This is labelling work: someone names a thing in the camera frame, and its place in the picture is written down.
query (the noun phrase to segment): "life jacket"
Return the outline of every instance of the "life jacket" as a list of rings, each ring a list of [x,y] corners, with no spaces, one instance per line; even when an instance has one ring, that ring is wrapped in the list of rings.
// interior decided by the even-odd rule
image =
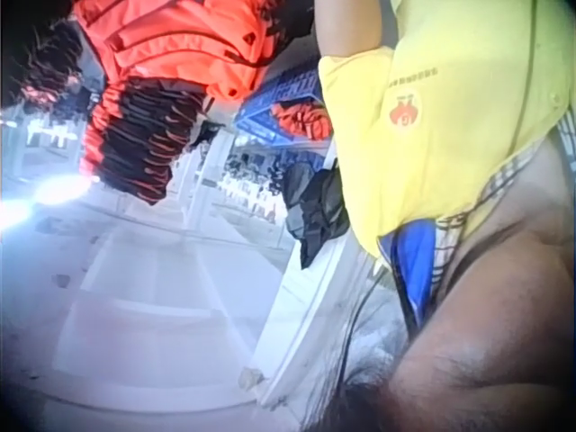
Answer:
[[[272,107],[280,127],[295,137],[323,141],[332,136],[332,123],[326,108],[319,102],[281,102]]]
[[[74,13],[109,83],[168,78],[241,101],[257,89],[279,33],[271,0],[79,0]]]

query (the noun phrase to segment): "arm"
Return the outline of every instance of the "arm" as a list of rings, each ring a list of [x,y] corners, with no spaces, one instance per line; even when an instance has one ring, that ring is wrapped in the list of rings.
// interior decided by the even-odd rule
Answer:
[[[379,0],[315,0],[322,56],[351,57],[382,45]]]

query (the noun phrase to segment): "person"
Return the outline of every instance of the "person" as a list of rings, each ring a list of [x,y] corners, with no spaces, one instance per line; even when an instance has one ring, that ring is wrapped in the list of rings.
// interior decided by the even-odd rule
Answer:
[[[395,49],[378,0],[315,14],[351,226],[394,276],[409,345],[359,369],[350,332],[302,430],[574,430],[574,15],[391,6]]]

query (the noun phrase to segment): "logo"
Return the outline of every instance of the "logo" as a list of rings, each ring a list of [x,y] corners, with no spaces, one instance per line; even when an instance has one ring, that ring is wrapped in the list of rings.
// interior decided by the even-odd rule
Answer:
[[[403,91],[391,100],[390,121],[398,128],[407,129],[415,126],[421,116],[418,95],[414,91]]]

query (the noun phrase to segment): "black bag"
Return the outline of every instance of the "black bag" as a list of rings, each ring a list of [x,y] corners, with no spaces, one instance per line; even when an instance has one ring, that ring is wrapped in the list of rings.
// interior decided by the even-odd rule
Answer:
[[[288,211],[286,228],[301,242],[300,264],[304,269],[312,264],[327,241],[346,234],[350,228],[350,220],[344,205],[342,179],[338,168],[321,169],[303,190],[294,186],[302,186],[302,182],[306,181],[305,176],[299,175],[294,179],[294,174],[299,173],[291,168],[284,177],[284,190],[294,191],[292,196],[283,193]],[[297,202],[294,200],[296,195],[299,195]]]

